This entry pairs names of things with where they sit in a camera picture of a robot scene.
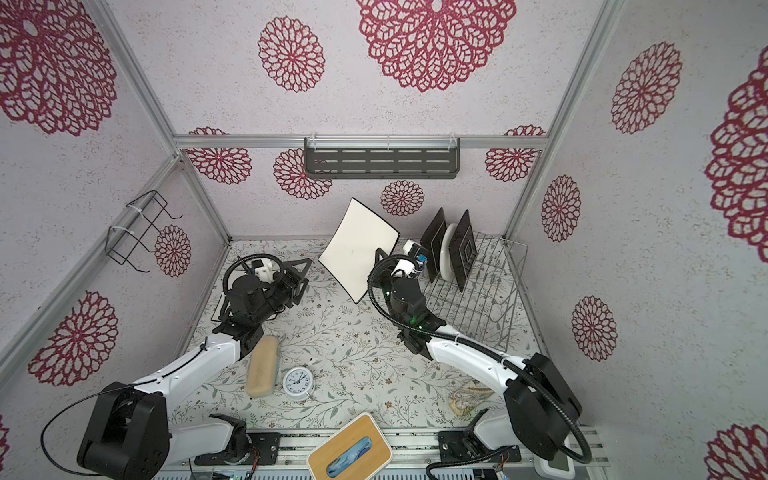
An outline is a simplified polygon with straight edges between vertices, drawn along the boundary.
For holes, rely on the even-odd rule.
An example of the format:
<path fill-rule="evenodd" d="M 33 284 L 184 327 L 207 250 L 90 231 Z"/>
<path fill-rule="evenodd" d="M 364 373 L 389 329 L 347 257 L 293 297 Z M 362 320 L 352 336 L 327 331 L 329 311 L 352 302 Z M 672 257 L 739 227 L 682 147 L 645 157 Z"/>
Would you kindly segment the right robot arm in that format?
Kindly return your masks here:
<path fill-rule="evenodd" d="M 514 356 L 486 346 L 431 312 L 419 275 L 426 265 L 424 248 L 409 242 L 403 254 L 374 253 L 367 277 L 373 307 L 398 330 L 413 354 L 454 367 L 504 400 L 492 415 L 480 411 L 464 430 L 466 463 L 502 457 L 516 446 L 552 460 L 558 454 L 588 464 L 593 454 L 578 425 L 582 406 L 552 360 L 535 353 Z"/>

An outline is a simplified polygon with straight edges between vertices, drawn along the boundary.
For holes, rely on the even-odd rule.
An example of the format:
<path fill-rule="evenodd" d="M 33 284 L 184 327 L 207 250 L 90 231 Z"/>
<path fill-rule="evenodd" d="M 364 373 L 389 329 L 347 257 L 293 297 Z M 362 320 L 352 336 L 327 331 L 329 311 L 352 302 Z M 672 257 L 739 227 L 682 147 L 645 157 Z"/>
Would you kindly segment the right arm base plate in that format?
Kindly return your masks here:
<path fill-rule="evenodd" d="M 460 430 L 442 430 L 437 434 L 440 460 L 442 462 L 458 462 L 473 460 L 478 462 L 482 455 L 491 452 L 479 440 L 470 434 Z M 520 449 L 517 445 L 509 450 L 486 459 L 490 463 L 517 463 L 522 460 Z"/>

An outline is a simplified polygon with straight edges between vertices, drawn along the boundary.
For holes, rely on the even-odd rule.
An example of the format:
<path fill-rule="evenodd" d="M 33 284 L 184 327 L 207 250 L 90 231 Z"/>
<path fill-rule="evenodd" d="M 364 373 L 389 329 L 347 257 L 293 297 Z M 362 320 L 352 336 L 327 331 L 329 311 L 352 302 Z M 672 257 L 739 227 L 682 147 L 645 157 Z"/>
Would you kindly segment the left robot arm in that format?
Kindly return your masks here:
<path fill-rule="evenodd" d="M 203 383 L 251 354 L 264 336 L 265 322 L 300 303 L 311 264 L 265 253 L 231 264 L 222 280 L 217 327 L 196 350 L 160 370 L 99 392 L 77 464 L 110 479 L 151 479 L 167 464 L 199 456 L 247 459 L 252 447 L 244 421 L 212 414 L 173 426 L 169 416 Z"/>

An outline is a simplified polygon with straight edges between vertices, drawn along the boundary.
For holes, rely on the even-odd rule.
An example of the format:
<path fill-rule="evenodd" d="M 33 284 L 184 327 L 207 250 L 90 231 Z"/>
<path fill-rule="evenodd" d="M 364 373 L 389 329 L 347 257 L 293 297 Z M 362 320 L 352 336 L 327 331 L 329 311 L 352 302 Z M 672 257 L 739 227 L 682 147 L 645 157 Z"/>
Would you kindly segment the white square plate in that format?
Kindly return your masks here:
<path fill-rule="evenodd" d="M 221 316 L 222 308 L 223 308 L 223 303 L 219 302 L 211 313 L 211 316 L 210 316 L 211 322 L 219 323 L 221 321 L 220 316 Z"/>
<path fill-rule="evenodd" d="M 367 279 L 376 264 L 376 252 L 388 256 L 400 233 L 384 218 L 352 198 L 319 263 L 358 304 L 367 295 Z"/>

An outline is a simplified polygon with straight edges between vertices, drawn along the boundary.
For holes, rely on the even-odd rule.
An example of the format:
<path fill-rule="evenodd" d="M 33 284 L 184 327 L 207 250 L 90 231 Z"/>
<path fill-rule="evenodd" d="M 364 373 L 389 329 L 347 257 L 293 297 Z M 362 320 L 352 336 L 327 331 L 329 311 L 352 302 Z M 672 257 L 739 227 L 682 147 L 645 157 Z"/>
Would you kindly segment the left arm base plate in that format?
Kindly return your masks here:
<path fill-rule="evenodd" d="M 221 413 L 211 414 L 209 418 L 226 422 L 233 431 L 222 450 L 196 456 L 192 460 L 194 466 L 276 464 L 282 438 L 280 433 L 248 431 L 244 420 Z"/>

